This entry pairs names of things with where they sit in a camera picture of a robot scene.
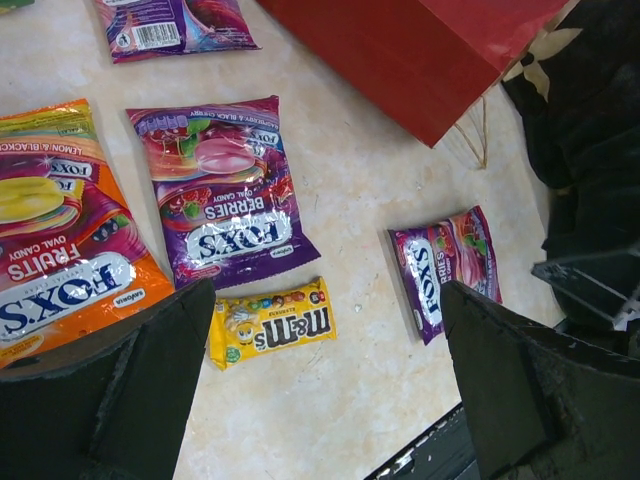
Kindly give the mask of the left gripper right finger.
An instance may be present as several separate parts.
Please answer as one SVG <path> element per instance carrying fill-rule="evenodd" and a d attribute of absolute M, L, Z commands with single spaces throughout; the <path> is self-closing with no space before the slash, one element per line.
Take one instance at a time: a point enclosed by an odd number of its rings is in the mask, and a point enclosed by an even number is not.
<path fill-rule="evenodd" d="M 482 478 L 638 478 L 638 360 L 459 282 L 442 287 L 441 307 Z"/>

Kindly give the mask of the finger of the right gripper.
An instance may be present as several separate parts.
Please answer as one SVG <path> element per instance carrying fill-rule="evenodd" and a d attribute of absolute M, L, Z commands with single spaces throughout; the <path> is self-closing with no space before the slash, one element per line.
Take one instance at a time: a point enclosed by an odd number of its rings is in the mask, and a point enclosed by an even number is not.
<path fill-rule="evenodd" d="M 639 245 L 536 263 L 532 274 L 625 330 L 639 319 Z"/>

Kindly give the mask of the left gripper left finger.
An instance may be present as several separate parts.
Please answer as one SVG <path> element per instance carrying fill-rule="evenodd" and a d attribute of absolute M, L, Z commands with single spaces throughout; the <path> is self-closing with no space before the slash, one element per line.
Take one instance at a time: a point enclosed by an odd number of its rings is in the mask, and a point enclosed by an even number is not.
<path fill-rule="evenodd" d="M 2 369 L 2 478 L 172 478 L 215 300 L 202 280 Z"/>

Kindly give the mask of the purple candy bag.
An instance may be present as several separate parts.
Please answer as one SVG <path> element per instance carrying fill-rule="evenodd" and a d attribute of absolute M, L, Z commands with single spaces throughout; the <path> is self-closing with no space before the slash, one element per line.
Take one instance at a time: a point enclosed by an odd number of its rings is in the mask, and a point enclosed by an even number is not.
<path fill-rule="evenodd" d="M 279 106 L 272 95 L 128 110 L 177 288 L 236 287 L 320 258 L 303 231 Z"/>
<path fill-rule="evenodd" d="M 115 64 L 259 48 L 235 0 L 97 0 L 94 6 Z"/>
<path fill-rule="evenodd" d="M 439 222 L 390 230 L 412 317 L 424 344 L 444 331 L 441 288 L 458 281 L 500 303 L 496 255 L 478 205 Z"/>

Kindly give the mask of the orange candy bag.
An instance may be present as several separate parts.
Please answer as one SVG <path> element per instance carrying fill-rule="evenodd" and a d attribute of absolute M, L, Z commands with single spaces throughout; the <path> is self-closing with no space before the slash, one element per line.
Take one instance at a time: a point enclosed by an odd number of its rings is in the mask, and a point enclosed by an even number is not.
<path fill-rule="evenodd" d="M 107 163 L 88 101 L 2 118 L 2 367 L 174 291 Z"/>

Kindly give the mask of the yellow chocolate candy packet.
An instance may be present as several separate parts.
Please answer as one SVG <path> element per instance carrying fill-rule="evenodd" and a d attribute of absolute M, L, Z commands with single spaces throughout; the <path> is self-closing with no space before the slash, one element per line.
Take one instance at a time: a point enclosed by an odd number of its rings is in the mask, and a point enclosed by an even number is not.
<path fill-rule="evenodd" d="M 292 290 L 218 300 L 209 357 L 224 371 L 265 354 L 336 338 L 327 284 L 318 277 Z"/>

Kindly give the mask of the black floral pillow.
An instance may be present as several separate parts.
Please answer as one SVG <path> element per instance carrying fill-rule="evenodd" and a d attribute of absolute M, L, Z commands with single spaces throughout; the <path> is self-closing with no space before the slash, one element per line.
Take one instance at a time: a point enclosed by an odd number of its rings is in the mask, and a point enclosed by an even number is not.
<path fill-rule="evenodd" d="M 639 240 L 639 4 L 580 1 L 536 35 L 502 84 L 550 189 L 550 261 Z"/>

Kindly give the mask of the red brown paper bag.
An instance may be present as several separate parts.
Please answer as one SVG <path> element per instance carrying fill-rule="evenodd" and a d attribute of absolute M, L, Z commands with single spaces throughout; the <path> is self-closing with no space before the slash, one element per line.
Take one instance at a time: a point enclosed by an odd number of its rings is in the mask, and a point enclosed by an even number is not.
<path fill-rule="evenodd" d="M 572 1 L 288 1 L 261 8 L 434 147 Z"/>

